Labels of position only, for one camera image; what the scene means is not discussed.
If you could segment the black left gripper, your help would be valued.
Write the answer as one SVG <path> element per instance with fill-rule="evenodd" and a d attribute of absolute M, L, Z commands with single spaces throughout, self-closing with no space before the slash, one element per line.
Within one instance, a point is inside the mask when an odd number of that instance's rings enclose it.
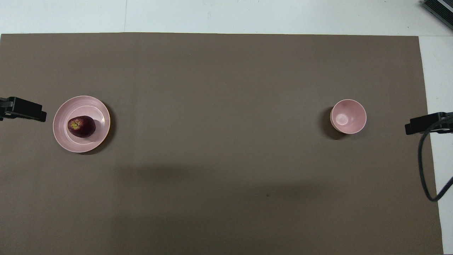
<path fill-rule="evenodd" d="M 13 105 L 13 114 L 8 108 Z M 14 119 L 16 117 L 45 122 L 47 113 L 42 110 L 42 105 L 28 100 L 15 97 L 13 102 L 8 98 L 0 98 L 0 120 L 4 118 Z"/>

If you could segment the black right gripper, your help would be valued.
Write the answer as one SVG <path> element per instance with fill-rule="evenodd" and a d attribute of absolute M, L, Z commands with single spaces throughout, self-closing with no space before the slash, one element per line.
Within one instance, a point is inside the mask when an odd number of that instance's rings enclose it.
<path fill-rule="evenodd" d="M 453 112 L 449 112 L 432 113 L 411 118 L 409 123 L 406 124 L 406 135 L 422 134 L 438 121 L 440 121 L 439 134 L 453 133 Z"/>

